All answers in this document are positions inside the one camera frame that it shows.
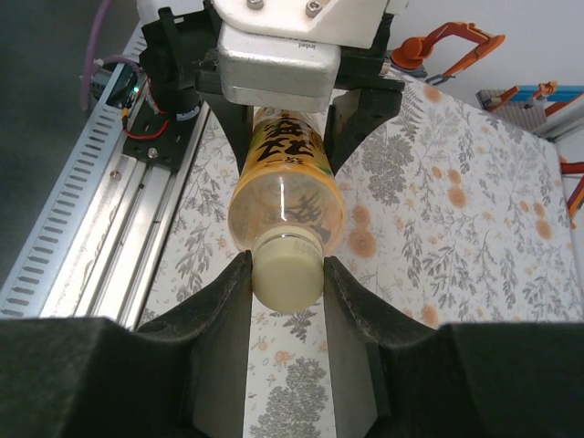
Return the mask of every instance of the cable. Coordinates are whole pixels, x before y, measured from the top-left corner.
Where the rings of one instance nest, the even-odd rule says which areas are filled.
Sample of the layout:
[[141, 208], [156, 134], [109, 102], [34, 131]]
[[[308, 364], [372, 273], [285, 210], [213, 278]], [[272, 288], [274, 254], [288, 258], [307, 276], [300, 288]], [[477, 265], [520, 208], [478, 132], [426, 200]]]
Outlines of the cable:
[[161, 135], [163, 135], [163, 133], [166, 131], [166, 128], [168, 127], [168, 124], [170, 122], [171, 122], [170, 120], [166, 120], [162, 124], [162, 127], [159, 129], [159, 131], [156, 132], [155, 134], [151, 134], [151, 135], [136, 135], [136, 134], [132, 134], [128, 130], [124, 130], [124, 132], [126, 132], [126, 135], [128, 136], [128, 138], [133, 139], [133, 140], [156, 140]]
[[110, 8], [111, 1], [112, 0], [102, 0], [101, 4], [99, 5], [98, 12], [95, 14], [95, 18], [93, 19], [93, 26], [91, 27], [91, 33], [89, 34], [89, 42], [85, 51], [83, 76], [81, 77], [81, 96], [79, 98], [79, 104], [81, 109], [84, 111], [86, 111], [89, 107], [91, 70], [93, 68], [93, 60], [95, 58], [95, 52], [98, 45], [99, 32], [101, 31], [101, 26], [103, 25], [103, 20], [105, 19], [106, 13]]
[[107, 66], [108, 64], [125, 64], [127, 66], [130, 66], [132, 71], [137, 75], [140, 75], [140, 73], [142, 72], [138, 63], [132, 61], [128, 57], [124, 57], [122, 55], [112, 55], [110, 57], [105, 57], [103, 59], [95, 59], [93, 61], [93, 68], [91, 69], [91, 76], [92, 77], [95, 76], [100, 68], [103, 68], [103, 66]]
[[156, 103], [156, 100], [154, 99], [154, 93], [152, 93], [152, 84], [150, 82], [150, 78], [148, 78], [148, 91], [150, 92], [150, 97], [152, 99], [152, 104], [154, 105], [154, 108], [161, 114], [165, 114], [165, 112], [161, 110], [161, 108], [158, 106], [158, 103]]
[[124, 132], [126, 133], [126, 135], [128, 136], [129, 139], [139, 140], [139, 141], [156, 140], [161, 135], [163, 135], [163, 133], [166, 131], [166, 128], [168, 128], [169, 123], [171, 122], [170, 119], [165, 120], [164, 123], [162, 124], [161, 128], [158, 130], [158, 132], [156, 132], [154, 134], [149, 134], [149, 135], [132, 134], [130, 132], [130, 130], [128, 129], [128, 118], [130, 117], [130, 107], [131, 107], [131, 102], [127, 103], [126, 106], [124, 108], [122, 108], [122, 110], [121, 110], [121, 127], [124, 129]]

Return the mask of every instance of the orange toy excavator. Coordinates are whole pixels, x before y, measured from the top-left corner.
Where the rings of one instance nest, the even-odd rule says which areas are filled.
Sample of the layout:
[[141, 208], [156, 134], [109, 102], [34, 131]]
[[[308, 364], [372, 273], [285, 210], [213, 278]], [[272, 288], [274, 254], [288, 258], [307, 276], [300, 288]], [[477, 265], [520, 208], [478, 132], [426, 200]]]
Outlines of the orange toy excavator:
[[486, 57], [505, 41], [505, 35], [493, 36], [487, 34], [476, 27], [474, 23], [450, 22], [438, 27], [428, 36], [414, 36], [406, 39], [401, 47], [391, 52], [391, 63], [397, 69], [416, 78], [425, 78], [427, 73], [423, 68], [423, 61], [432, 54], [434, 45], [438, 41], [450, 35], [472, 41], [477, 46], [442, 75], [426, 79], [429, 84], [440, 85], [451, 78], [455, 78], [456, 73], [469, 68], [479, 59]]

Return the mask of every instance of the floral tablecloth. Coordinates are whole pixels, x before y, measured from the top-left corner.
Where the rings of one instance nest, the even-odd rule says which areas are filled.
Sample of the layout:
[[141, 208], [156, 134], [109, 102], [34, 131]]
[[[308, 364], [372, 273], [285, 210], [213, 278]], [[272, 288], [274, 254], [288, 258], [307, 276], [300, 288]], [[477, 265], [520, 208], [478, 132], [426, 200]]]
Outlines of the floral tablecloth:
[[[400, 115], [337, 175], [349, 211], [339, 259], [434, 328], [582, 319], [555, 146], [402, 79]], [[196, 293], [235, 256], [226, 215], [237, 178], [212, 116], [142, 321]], [[249, 349], [244, 436], [334, 437], [322, 301], [294, 315], [255, 301]]]

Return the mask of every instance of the screw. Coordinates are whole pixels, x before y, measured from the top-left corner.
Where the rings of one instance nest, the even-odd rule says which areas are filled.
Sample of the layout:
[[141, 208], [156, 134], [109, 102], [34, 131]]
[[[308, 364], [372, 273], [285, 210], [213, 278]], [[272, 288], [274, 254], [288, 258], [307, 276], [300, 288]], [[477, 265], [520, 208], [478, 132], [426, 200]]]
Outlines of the screw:
[[250, 9], [261, 9], [264, 7], [264, 0], [247, 0], [247, 7]]
[[309, 16], [310, 18], [314, 18], [315, 16], [317, 16], [320, 13], [320, 11], [322, 11], [322, 5], [320, 4], [320, 2], [310, 0], [307, 3], [307, 16]]

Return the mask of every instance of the white bottle cap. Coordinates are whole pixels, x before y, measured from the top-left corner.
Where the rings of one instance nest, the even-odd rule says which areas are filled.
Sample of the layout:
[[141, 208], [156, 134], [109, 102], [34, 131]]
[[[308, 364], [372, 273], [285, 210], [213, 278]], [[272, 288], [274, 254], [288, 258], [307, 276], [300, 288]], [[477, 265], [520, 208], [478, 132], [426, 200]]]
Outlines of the white bottle cap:
[[272, 228], [257, 238], [252, 255], [252, 288], [264, 306], [294, 313], [312, 306], [322, 294], [322, 245], [308, 230]]

